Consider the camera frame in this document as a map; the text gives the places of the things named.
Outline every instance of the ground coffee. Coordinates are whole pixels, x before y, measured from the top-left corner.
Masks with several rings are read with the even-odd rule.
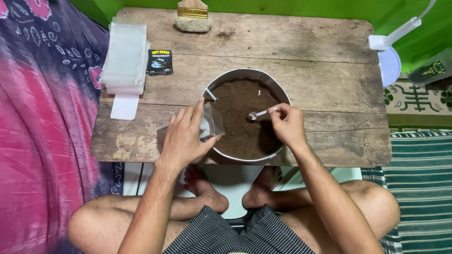
[[[251,121],[251,112],[264,111],[278,103],[266,85],[257,80],[233,80],[212,90],[219,100],[213,107],[223,116],[226,135],[215,144],[220,152],[235,158],[254,160],[276,152],[281,142],[276,137],[269,115]],[[206,101],[213,102],[210,96]]]

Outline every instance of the green striped mat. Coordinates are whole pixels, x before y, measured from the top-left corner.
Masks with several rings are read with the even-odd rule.
[[[381,241],[388,254],[452,254],[452,132],[391,134],[388,166],[362,169],[400,205],[396,229]]]

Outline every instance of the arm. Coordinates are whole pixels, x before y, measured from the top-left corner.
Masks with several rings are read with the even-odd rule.
[[[303,114],[287,104],[268,109],[278,138],[297,160],[312,203],[340,253],[382,253],[361,210],[309,148]]]
[[[169,120],[165,145],[138,204],[118,253],[160,254],[168,225],[177,176],[184,166],[205,155],[218,140],[199,140],[204,98]]]

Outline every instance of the tie-dye cloth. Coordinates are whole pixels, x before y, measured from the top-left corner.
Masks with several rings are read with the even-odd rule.
[[[122,193],[89,153],[108,39],[67,0],[0,0],[0,253],[78,253],[71,213]]]

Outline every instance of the white floor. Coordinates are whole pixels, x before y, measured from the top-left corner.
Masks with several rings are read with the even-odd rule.
[[[251,188],[251,184],[259,175],[262,166],[208,164],[199,167],[206,173],[207,179],[212,182],[213,187],[229,200],[229,208],[222,214],[223,218],[235,219],[244,216],[246,210],[242,206],[242,196]],[[128,196],[142,195],[153,170],[153,163],[127,162],[124,173],[123,194]],[[281,170],[283,181],[275,190],[281,191],[305,187],[298,168],[281,167]],[[362,179],[360,168],[328,168],[328,170],[340,183]],[[194,197],[193,194],[183,188],[183,184],[184,170],[179,175],[174,194],[177,197]]]

